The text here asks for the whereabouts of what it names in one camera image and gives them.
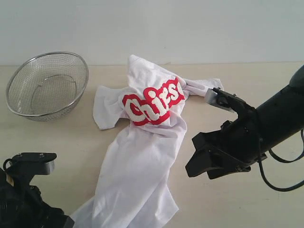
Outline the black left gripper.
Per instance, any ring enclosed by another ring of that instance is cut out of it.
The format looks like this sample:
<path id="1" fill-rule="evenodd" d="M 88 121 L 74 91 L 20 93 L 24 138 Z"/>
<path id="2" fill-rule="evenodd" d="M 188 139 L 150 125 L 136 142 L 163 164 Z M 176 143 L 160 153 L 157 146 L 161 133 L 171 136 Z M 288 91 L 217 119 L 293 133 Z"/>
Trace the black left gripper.
<path id="1" fill-rule="evenodd" d="M 72 228 L 62 209 L 45 203 L 36 186 L 14 180 L 0 170 L 0 226 L 2 228 Z"/>

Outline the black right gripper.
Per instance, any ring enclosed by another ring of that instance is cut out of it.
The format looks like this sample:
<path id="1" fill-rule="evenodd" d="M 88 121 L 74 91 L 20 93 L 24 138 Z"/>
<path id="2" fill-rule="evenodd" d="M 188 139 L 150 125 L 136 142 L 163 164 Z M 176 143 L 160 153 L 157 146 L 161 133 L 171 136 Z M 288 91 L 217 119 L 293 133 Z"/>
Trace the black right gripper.
<path id="1" fill-rule="evenodd" d="M 260 121 L 225 121 L 220 130 L 198 133 L 192 138 L 195 152 L 186 164 L 188 177 L 206 172 L 216 179 L 237 172 L 249 172 L 251 165 L 266 159 L 262 145 L 265 127 Z"/>

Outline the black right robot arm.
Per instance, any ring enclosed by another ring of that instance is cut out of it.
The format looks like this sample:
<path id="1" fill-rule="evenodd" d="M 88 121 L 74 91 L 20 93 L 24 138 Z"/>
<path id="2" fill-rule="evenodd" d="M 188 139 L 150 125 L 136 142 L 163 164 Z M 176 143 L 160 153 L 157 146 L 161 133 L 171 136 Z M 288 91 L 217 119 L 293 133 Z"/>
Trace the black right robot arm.
<path id="1" fill-rule="evenodd" d="M 236 112 L 237 119 L 193 137 L 195 153 L 185 166 L 187 175 L 206 172 L 212 180 L 249 172 L 259 158 L 266 158 L 266 151 L 304 128 L 304 69 L 299 68 L 286 87 L 257 108 L 216 87 L 207 90 L 205 100 Z"/>

